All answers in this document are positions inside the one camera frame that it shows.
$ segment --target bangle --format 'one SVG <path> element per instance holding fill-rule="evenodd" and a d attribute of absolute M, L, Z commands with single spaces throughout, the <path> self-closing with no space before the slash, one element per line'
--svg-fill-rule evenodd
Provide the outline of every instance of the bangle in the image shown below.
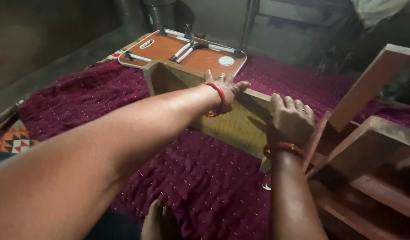
<path fill-rule="evenodd" d="M 271 159 L 272 155 L 268 150 L 289 150 L 293 153 L 296 153 L 301 158 L 304 158 L 304 152 L 296 145 L 290 143 L 274 143 L 274 144 L 266 144 L 263 148 L 263 154 L 266 158 Z"/>
<path fill-rule="evenodd" d="M 220 95 L 220 98 L 221 98 L 220 106 L 217 108 L 216 111 L 213 110 L 213 113 L 207 113 L 205 115 L 207 117 L 216 117 L 216 116 L 220 115 L 221 112 L 223 112 L 223 106 L 226 104 L 226 95 L 224 94 L 223 90 L 219 86 L 217 86 L 214 82 L 199 83 L 199 85 L 202 85 L 202 84 L 211 86 L 213 89 L 217 90 L 218 95 Z"/>

